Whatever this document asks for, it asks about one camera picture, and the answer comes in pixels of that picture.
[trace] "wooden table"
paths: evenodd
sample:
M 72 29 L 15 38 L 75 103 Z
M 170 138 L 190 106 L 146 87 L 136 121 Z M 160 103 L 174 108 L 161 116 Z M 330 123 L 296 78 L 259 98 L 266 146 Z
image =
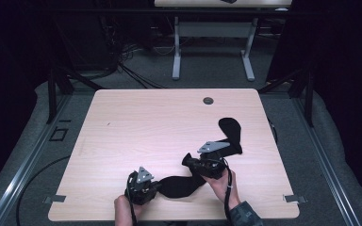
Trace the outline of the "wooden table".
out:
M 210 97 L 212 105 L 203 100 Z M 237 174 L 239 195 L 262 218 L 296 218 L 292 195 L 266 114 L 254 89 L 113 89 L 99 90 L 75 143 L 53 202 L 53 221 L 113 220 L 116 197 L 126 179 L 144 166 L 154 181 L 190 176 L 183 157 L 206 141 L 225 138 L 221 118 L 241 126 L 243 154 L 226 157 Z M 168 199 L 157 193 L 142 220 L 202 220 L 225 218 L 222 203 L 209 185 L 191 196 Z
M 235 3 L 226 3 L 221 0 L 155 0 L 155 7 L 159 8 L 288 8 L 291 0 L 237 0 Z M 243 67 L 248 81 L 255 81 L 249 54 L 255 37 L 257 18 L 251 22 L 182 22 L 178 17 L 174 19 L 174 64 L 173 80 L 180 78 L 181 50 L 180 37 L 232 37 L 247 38 L 245 48 L 240 51 Z

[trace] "table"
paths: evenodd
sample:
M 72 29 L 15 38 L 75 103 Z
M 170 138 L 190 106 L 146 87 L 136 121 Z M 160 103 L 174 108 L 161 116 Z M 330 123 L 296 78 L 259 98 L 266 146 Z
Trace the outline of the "table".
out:
M 205 97 L 213 104 L 203 102 Z M 226 157 L 237 174 L 239 195 L 262 218 L 296 218 L 296 203 L 263 106 L 254 89 L 103 89 L 95 93 L 53 202 L 53 221 L 113 220 L 114 199 L 128 175 L 144 166 L 154 181 L 190 176 L 183 157 L 206 141 L 225 138 L 221 118 L 241 126 L 243 154 Z M 191 196 L 156 194 L 141 220 L 225 218 L 208 184 Z
M 161 8 L 287 8 L 291 0 L 238 0 L 233 4 L 221 0 L 155 0 L 155 6 Z M 181 50 L 179 37 L 233 37 L 247 38 L 244 50 L 240 51 L 243 66 L 248 81 L 255 81 L 255 75 L 249 59 L 252 43 L 255 37 L 257 18 L 250 23 L 202 23 L 180 22 L 178 17 L 174 20 L 174 64 L 173 80 L 180 77 Z

